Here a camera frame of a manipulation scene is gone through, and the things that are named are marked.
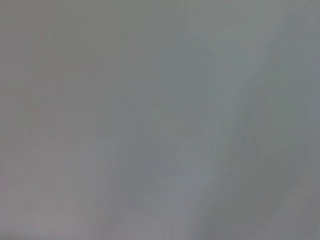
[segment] blurry background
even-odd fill
[[[278,207],[317,197],[316,4],[2,1],[0,231],[313,234],[309,201]]]

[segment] gray surface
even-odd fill
[[[315,4],[0,3],[0,232],[314,237]]]

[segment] gray wall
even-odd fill
[[[308,238],[318,3],[0,3],[0,232]]]

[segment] light gray surface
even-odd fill
[[[314,237],[319,4],[256,2],[0,3],[0,232]]]

